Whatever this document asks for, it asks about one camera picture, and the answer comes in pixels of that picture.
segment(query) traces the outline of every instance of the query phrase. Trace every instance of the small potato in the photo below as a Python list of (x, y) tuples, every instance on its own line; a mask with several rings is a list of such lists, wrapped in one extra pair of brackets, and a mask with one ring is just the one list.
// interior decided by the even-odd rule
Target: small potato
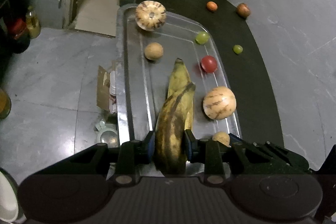
[(249, 15), (251, 15), (251, 10), (248, 8), (248, 6), (245, 3), (240, 3), (237, 6), (236, 12), (240, 17), (244, 19), (246, 19)]
[(219, 131), (212, 136), (213, 141), (219, 141), (220, 143), (230, 147), (230, 136), (228, 133)]
[(144, 54), (148, 60), (156, 61), (163, 56), (163, 47), (157, 42), (150, 43), (145, 48)]

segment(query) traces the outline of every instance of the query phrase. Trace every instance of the green grape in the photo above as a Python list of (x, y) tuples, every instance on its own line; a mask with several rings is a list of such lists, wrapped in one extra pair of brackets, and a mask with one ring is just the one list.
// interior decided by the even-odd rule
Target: green grape
[(243, 47), (240, 45), (234, 45), (233, 51), (235, 52), (235, 54), (241, 54), (243, 52)]
[(196, 38), (195, 38), (195, 41), (198, 43), (198, 44), (204, 44), (206, 42), (208, 42), (209, 40), (209, 34), (207, 32), (199, 32), (197, 35), (196, 35)]

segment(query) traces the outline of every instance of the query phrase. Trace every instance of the oil bottle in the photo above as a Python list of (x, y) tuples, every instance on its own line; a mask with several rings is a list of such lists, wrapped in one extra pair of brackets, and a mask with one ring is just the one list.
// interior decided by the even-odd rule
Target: oil bottle
[(38, 37), (41, 32), (41, 27), (36, 12), (32, 6), (28, 7), (28, 12), (26, 13), (26, 24), (27, 29), (29, 30), (30, 38)]

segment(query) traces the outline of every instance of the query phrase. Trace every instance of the small melon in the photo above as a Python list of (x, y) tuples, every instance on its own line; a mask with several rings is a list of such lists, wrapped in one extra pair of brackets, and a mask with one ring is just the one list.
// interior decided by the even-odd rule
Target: small melon
[(223, 120), (236, 110), (236, 97), (226, 86), (218, 86), (204, 97), (203, 109), (210, 119)]
[(135, 21), (146, 31), (160, 28), (166, 21), (166, 8), (157, 1), (146, 0), (135, 9)]

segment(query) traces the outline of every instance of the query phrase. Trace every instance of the red bottle cap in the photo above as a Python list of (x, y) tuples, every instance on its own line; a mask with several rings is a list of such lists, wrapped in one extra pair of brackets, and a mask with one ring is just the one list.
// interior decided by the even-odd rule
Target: red bottle cap
[(7, 25), (8, 34), (11, 34), (11, 35), (20, 34), (21, 32), (25, 30), (25, 28), (26, 28), (26, 23), (21, 18), (18, 18), (11, 24)]

